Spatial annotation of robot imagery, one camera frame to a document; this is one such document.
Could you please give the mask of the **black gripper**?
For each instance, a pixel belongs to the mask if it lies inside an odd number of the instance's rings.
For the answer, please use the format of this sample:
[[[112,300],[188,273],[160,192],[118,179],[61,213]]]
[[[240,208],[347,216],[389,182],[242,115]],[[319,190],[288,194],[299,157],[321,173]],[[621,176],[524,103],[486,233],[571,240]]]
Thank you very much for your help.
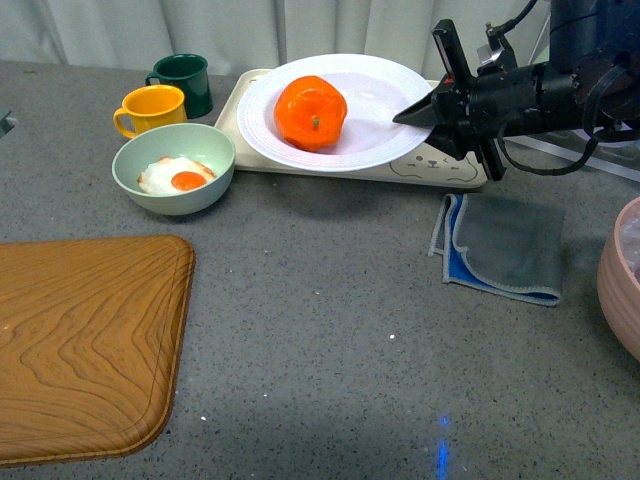
[[[497,139],[540,133],[545,126],[541,97],[549,65],[491,69],[473,76],[454,22],[439,21],[432,35],[446,75],[438,87],[392,121],[433,128],[430,145],[455,158],[474,153],[487,178],[498,181],[505,167]]]

